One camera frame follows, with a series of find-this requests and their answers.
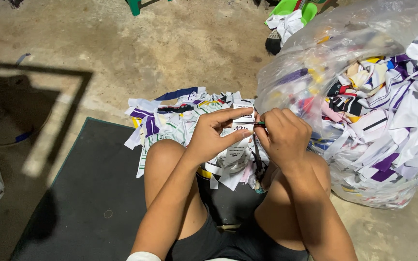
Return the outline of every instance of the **green dustpan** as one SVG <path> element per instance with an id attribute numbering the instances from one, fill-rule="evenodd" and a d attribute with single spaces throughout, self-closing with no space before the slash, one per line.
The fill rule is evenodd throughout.
<path id="1" fill-rule="evenodd" d="M 293 12 L 296 3 L 301 0 L 282 0 L 272 10 L 271 15 L 289 15 Z M 313 3 L 305 3 L 301 10 L 301 22 L 306 25 L 317 14 L 317 6 Z"/>

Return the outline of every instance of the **clothing label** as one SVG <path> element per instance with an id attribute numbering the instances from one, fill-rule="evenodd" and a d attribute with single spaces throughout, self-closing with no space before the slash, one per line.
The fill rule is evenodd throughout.
<path id="1" fill-rule="evenodd" d="M 253 108 L 253 113 L 248 115 L 243 115 L 239 118 L 233 119 L 232 123 L 232 130 L 231 132 L 237 131 L 237 130 L 253 130 L 254 125 L 253 124 L 245 124 L 245 123 L 253 123 L 254 122 L 254 107 L 250 105 L 240 105 L 240 104 L 233 104 L 233 109 L 238 108 Z M 241 158 L 242 154 L 244 153 L 247 144 L 249 143 L 249 137 L 246 137 L 245 139 L 231 145 L 227 149 L 226 158 L 224 159 L 224 165 L 233 163 Z"/>

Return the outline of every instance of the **black fabric strip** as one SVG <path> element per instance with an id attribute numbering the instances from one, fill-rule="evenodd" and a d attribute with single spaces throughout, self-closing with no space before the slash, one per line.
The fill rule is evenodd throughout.
<path id="1" fill-rule="evenodd" d="M 374 124 L 369 125 L 369 126 L 367 126 L 367 127 L 363 128 L 362 130 L 363 130 L 363 131 L 366 131 L 366 130 L 368 130 L 368 129 L 372 128 L 372 127 L 375 127 L 375 126 L 379 125 L 380 123 L 382 123 L 382 122 L 384 122 L 384 121 L 386 121 L 386 120 L 388 120 L 388 118 L 381 119 L 381 120 L 379 120 L 379 121 L 375 122 Z"/>

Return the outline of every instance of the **black shorts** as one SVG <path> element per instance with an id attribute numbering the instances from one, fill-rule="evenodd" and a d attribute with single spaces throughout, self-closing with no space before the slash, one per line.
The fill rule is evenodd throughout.
<path id="1" fill-rule="evenodd" d="M 204 261 L 230 258 L 239 261 L 307 261 L 306 250 L 276 243 L 251 216 L 234 233 L 220 233 L 209 211 L 204 225 L 193 235 L 175 241 L 166 261 Z"/>

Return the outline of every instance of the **concrete floor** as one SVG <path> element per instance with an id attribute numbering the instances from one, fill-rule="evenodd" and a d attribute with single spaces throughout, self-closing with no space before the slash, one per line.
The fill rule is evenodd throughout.
<path id="1" fill-rule="evenodd" d="M 272 59 L 264 50 L 269 12 L 252 0 L 161 0 L 138 17 L 123 0 L 25 0 L 19 10 L 0 1 L 0 62 L 14 63 L 30 52 L 23 65 L 93 73 L 66 124 L 68 110 L 77 104 L 78 78 L 25 72 L 33 88 L 56 98 L 36 140 L 0 147 L 6 184 L 0 260 L 12 252 L 85 117 L 131 125 L 124 114 L 127 98 L 151 99 L 189 86 L 252 98 L 258 70 Z M 418 192 L 403 210 L 371 209 L 336 197 L 333 203 L 359 260 L 418 260 Z"/>

